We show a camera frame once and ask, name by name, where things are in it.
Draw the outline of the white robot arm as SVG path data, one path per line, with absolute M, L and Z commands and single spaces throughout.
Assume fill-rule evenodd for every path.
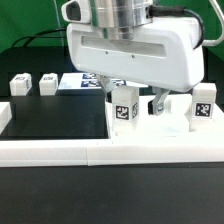
M 191 10 L 153 0 L 69 0 L 62 15 L 75 68 L 151 86 L 155 115 L 169 92 L 203 79 L 204 26 Z

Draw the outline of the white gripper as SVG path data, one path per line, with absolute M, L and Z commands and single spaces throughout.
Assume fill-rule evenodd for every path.
M 67 37 L 75 68 L 100 75 L 106 93 L 115 89 L 110 77 L 153 86 L 149 115 L 164 112 L 169 90 L 186 92 L 204 77 L 203 52 L 197 45 L 200 28 L 194 18 L 157 17 L 136 27 L 133 39 L 115 41 L 91 25 L 71 23 Z

